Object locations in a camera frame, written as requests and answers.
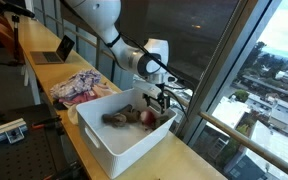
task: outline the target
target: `plastic bin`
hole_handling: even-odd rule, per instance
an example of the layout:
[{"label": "plastic bin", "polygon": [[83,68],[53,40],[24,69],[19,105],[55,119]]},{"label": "plastic bin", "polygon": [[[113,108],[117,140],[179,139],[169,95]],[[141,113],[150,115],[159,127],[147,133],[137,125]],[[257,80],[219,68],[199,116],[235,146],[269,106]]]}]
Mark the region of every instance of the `plastic bin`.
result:
[{"label": "plastic bin", "polygon": [[[82,103],[76,107],[82,139],[112,179],[161,141],[176,117],[174,111],[167,110],[163,115],[168,115],[170,119],[153,132],[145,131],[140,123],[114,128],[102,122],[103,114],[115,113],[127,104],[132,104],[141,111],[150,108],[146,107],[142,94],[134,89]],[[150,110],[154,112],[155,117],[160,116],[158,112]]]}]

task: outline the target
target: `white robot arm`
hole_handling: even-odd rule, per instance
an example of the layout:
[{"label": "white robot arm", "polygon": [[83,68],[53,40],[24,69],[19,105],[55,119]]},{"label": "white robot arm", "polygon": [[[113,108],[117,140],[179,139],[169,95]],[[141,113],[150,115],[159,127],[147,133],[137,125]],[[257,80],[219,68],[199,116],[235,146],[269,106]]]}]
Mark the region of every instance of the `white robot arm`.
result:
[{"label": "white robot arm", "polygon": [[153,98],[162,106],[162,109],[167,108],[162,91],[163,85],[169,81],[170,75],[165,68],[161,67],[161,65],[166,66],[168,62],[167,41],[149,39],[144,50],[127,45],[114,25],[120,15],[120,0],[61,1],[92,27],[114,53],[116,63],[122,69],[139,75],[148,82],[133,84],[134,88],[143,91],[148,105],[150,103],[149,98]]}]

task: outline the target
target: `wooden table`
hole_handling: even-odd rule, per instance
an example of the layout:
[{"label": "wooden table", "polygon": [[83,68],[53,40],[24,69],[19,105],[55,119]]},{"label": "wooden table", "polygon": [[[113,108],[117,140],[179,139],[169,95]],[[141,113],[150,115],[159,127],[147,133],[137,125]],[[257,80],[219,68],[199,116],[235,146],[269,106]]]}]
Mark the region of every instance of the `wooden table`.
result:
[{"label": "wooden table", "polygon": [[[11,15],[9,12],[5,13],[8,21],[13,26]],[[55,51],[60,43],[60,39],[40,22],[24,16],[20,17],[19,43],[25,54],[30,85],[36,104],[40,102],[35,78],[39,80],[48,99],[52,101],[49,89],[53,85],[67,80],[81,69],[94,69],[75,51],[70,53],[65,64],[35,65],[30,51]],[[102,76],[101,82],[107,82],[113,90],[120,92],[106,77]],[[78,126],[73,125],[69,121],[67,111],[57,111],[57,113],[62,117],[65,131],[89,177],[99,180],[109,179],[81,139]],[[160,143],[118,176],[117,179],[189,180],[225,179],[225,177],[169,132]]]}]

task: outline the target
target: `railing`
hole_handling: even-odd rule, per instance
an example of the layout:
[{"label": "railing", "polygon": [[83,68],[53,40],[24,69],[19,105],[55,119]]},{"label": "railing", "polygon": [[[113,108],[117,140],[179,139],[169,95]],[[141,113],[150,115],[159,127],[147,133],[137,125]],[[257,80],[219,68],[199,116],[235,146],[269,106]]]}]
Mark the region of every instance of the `railing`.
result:
[{"label": "railing", "polygon": [[76,35],[78,38],[81,38],[83,41],[87,42],[88,44],[92,45],[93,47],[97,47],[96,43],[94,43],[93,41],[90,41],[89,39],[87,39],[86,37],[84,37],[82,34],[68,28],[68,27],[64,27],[65,30],[70,31],[72,34]]},{"label": "railing", "polygon": [[50,19],[52,19],[53,21],[55,21],[57,24],[60,24],[60,25],[62,25],[62,22],[61,21],[59,21],[59,20],[57,20],[56,18],[53,18],[52,16],[50,16],[50,15],[48,15],[48,14],[46,14],[45,15],[47,18],[50,18]]},{"label": "railing", "polygon": [[288,174],[288,163],[283,159],[279,158],[270,151],[267,151],[263,147],[256,144],[254,141],[245,137],[244,135],[232,129],[231,127],[221,122],[220,120],[216,119],[215,117],[208,115],[206,112],[199,112],[198,115],[207,120],[208,122],[212,123],[213,125],[215,125],[217,128],[221,129],[225,133],[227,133],[232,138],[239,141],[243,146],[249,148],[256,154],[258,154],[259,156],[266,159],[268,162],[272,163],[274,166],[276,166],[277,168]]}]

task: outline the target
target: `glass window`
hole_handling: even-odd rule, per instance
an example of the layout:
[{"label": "glass window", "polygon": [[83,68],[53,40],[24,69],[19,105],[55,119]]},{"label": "glass window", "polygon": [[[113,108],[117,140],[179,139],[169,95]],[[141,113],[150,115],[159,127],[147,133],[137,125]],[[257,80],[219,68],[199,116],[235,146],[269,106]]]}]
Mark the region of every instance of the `glass window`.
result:
[{"label": "glass window", "polygon": [[76,51],[76,48],[78,46],[78,44],[76,43],[77,39],[76,39],[76,35],[74,34],[74,32],[76,32],[76,26],[66,20],[63,20],[64,24],[64,35],[67,35],[69,38],[71,38],[74,42],[75,42],[75,45],[74,45],[74,50]]},{"label": "glass window", "polygon": [[46,15],[56,18],[54,0],[44,0],[44,11]]},{"label": "glass window", "polygon": [[145,37],[167,40],[168,67],[196,87],[237,3],[238,0],[151,0]]},{"label": "glass window", "polygon": [[33,0],[35,18],[44,24],[42,0]]},{"label": "glass window", "polygon": [[[87,40],[96,44],[96,37],[92,36],[88,32],[84,31],[81,28],[78,28],[78,33],[82,35]],[[95,67],[96,61],[96,47],[92,46],[90,43],[85,41],[83,38],[78,37],[78,53],[81,55],[87,62]]]},{"label": "glass window", "polygon": [[[282,1],[268,19],[266,26],[256,26],[263,31],[252,33],[235,63],[229,69],[217,70],[227,78],[219,82],[218,93],[204,102],[210,105],[207,112],[213,117],[288,162],[288,1]],[[249,99],[259,104],[258,108],[251,108],[253,101]],[[288,179],[287,172],[241,146],[222,130],[205,124],[198,138],[190,141],[192,148],[228,178]],[[205,150],[223,135],[228,136],[229,143],[213,160]]]},{"label": "glass window", "polygon": [[46,27],[51,30],[54,34],[57,34],[56,21],[46,16]]}]

